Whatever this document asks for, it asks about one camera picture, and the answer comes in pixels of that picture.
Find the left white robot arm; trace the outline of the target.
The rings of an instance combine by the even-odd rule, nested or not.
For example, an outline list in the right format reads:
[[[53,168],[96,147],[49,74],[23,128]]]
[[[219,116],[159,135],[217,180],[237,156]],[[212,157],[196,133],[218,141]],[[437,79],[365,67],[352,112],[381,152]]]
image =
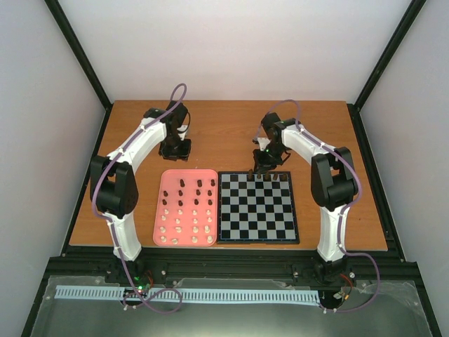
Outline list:
[[[114,255],[125,261],[121,274],[130,282],[139,282],[146,274],[146,265],[137,259],[142,246],[133,216],[139,197],[135,174],[156,146],[166,160],[187,161],[192,146],[186,138],[189,125],[188,109],[180,101],[171,100],[165,110],[147,110],[136,130],[116,150],[91,160],[93,213],[106,220]]]

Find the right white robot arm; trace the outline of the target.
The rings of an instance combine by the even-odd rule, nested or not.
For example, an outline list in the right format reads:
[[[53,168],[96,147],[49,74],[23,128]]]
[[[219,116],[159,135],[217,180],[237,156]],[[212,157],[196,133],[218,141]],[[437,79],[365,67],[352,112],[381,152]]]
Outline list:
[[[311,167],[311,195],[320,207],[318,258],[314,262],[317,282],[328,284],[345,269],[344,233],[347,214],[360,191],[351,152],[333,147],[308,130],[296,119],[282,121],[275,112],[267,113],[261,127],[265,138],[256,137],[253,151],[257,175],[265,175],[282,165],[289,150],[301,156]]]

